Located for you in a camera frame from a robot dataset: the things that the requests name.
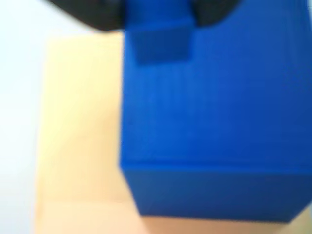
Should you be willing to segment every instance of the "blue box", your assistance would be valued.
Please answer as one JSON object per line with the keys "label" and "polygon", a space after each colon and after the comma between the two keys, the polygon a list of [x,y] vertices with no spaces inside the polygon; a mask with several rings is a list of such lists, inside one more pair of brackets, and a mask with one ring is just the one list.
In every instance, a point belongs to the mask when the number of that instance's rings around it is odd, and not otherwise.
{"label": "blue box", "polygon": [[125,31],[120,164],[142,215],[288,222],[309,204],[307,4],[243,1],[182,61],[140,64]]}

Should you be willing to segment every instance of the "box front face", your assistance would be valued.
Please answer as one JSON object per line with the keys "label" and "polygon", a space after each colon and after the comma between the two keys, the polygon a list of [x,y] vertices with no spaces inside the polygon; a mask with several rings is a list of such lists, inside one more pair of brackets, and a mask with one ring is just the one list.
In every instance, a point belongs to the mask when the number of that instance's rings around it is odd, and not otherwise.
{"label": "box front face", "polygon": [[312,200],[312,175],[123,169],[141,215],[289,222]]}

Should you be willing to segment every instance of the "blue corrugated plastic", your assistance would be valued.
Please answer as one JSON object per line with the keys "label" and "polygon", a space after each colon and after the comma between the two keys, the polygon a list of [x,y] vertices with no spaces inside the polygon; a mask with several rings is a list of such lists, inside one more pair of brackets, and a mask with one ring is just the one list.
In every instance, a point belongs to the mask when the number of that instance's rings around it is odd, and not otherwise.
{"label": "blue corrugated plastic", "polygon": [[[157,12],[142,6],[149,28]],[[182,34],[184,57],[166,50],[176,34],[134,42],[145,29],[126,20],[121,167],[140,213],[290,221],[303,210],[312,200],[307,1],[245,0],[220,24]]]}

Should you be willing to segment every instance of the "small blue block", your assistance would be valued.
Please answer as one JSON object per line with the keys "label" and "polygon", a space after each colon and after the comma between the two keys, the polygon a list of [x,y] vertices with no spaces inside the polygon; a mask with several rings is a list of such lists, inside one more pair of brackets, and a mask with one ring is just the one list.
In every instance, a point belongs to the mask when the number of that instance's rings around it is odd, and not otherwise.
{"label": "small blue block", "polygon": [[188,0],[128,0],[125,33],[138,64],[190,59],[195,20]]}

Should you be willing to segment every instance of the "blue plastic block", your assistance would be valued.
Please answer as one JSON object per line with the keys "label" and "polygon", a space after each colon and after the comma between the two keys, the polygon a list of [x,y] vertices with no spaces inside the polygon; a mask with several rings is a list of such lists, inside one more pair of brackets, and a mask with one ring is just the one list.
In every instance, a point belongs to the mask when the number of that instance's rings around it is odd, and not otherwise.
{"label": "blue plastic block", "polygon": [[138,64],[190,58],[195,20],[189,0],[127,0],[126,16]]}
{"label": "blue plastic block", "polygon": [[121,167],[142,215],[288,222],[312,200],[306,0],[246,0],[142,66],[125,32]]}

